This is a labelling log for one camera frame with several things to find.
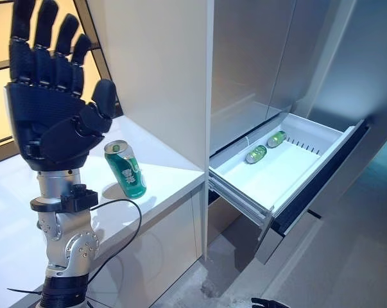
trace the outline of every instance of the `drawer vent slots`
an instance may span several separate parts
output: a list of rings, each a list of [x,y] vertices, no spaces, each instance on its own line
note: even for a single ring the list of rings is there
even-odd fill
[[[311,153],[316,153],[317,155],[319,155],[319,153],[320,153],[319,149],[315,149],[314,146],[312,146],[310,144],[305,144],[304,142],[302,142],[300,140],[295,140],[295,139],[291,139],[290,137],[288,137],[286,139],[286,141],[291,142],[292,144],[296,144],[297,146],[300,146],[302,149],[310,151]]]

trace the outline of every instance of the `black cable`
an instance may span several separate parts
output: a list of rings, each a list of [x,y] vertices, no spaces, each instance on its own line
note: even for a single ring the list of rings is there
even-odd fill
[[[129,200],[129,199],[116,199],[116,200],[112,200],[112,201],[108,201],[108,202],[105,202],[105,203],[102,203],[101,205],[97,205],[95,207],[91,207],[90,210],[96,210],[100,207],[104,207],[105,205],[108,205],[110,203],[114,203],[114,202],[118,202],[118,201],[127,201],[127,202],[130,202],[131,204],[135,205],[137,211],[139,212],[139,224],[137,225],[137,229],[135,231],[135,233],[133,234],[132,238],[121,248],[119,249],[116,253],[114,253],[113,255],[111,255],[99,268],[98,270],[96,271],[95,274],[93,274],[93,276],[88,280],[88,284],[90,284],[92,282],[92,280],[95,279],[96,275],[102,270],[102,268],[106,265],[107,262],[109,262],[110,259],[114,258],[116,255],[118,255],[119,253],[121,253],[127,246],[129,246],[129,244],[131,242],[133,242],[133,240],[136,238],[137,234],[139,233],[139,230],[141,229],[141,225],[142,225],[142,211],[141,209],[139,208],[139,206],[133,202],[132,200]]]
[[[95,300],[94,298],[91,298],[91,297],[89,297],[89,296],[86,296],[86,298],[88,298],[89,300],[93,300],[94,302],[97,302],[98,304],[104,305],[105,307],[113,308],[113,307],[111,307],[111,306],[109,306],[109,305],[107,305],[107,304],[104,304],[104,303],[100,302],[99,300]]]
[[[36,294],[36,295],[41,295],[42,291],[25,291],[25,290],[19,290],[19,289],[11,289],[10,287],[7,287],[9,291],[13,292],[20,292],[20,293],[27,293],[27,294]]]

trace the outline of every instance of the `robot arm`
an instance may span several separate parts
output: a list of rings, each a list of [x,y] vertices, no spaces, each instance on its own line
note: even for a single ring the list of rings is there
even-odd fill
[[[79,168],[89,150],[108,132],[116,90],[100,80],[94,103],[80,99],[83,60],[90,40],[80,35],[72,59],[71,41],[78,28],[66,15],[53,56],[48,48],[58,6],[43,0],[30,48],[30,18],[35,0],[13,2],[10,77],[6,88],[13,137],[29,166],[38,171],[40,197],[31,201],[47,240],[48,266],[39,307],[79,307],[85,302],[91,262],[99,241],[90,225],[96,192],[80,183]]]

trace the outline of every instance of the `drawer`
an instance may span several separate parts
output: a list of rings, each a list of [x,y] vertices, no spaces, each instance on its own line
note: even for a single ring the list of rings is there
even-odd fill
[[[276,132],[287,139],[259,162],[245,157]],[[365,121],[339,132],[293,114],[279,114],[211,157],[210,190],[262,229],[286,235],[367,131]]]

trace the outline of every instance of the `beverage can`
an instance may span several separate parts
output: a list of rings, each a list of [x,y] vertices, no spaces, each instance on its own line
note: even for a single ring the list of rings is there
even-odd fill
[[[127,197],[136,199],[146,192],[146,184],[132,147],[124,140],[105,146],[105,158]]]
[[[282,130],[275,133],[273,136],[271,136],[267,141],[267,146],[269,148],[276,148],[277,146],[281,145],[283,141],[286,140],[288,135],[283,132]]]
[[[249,164],[255,164],[266,155],[267,151],[265,146],[259,145],[246,155],[246,161]]]

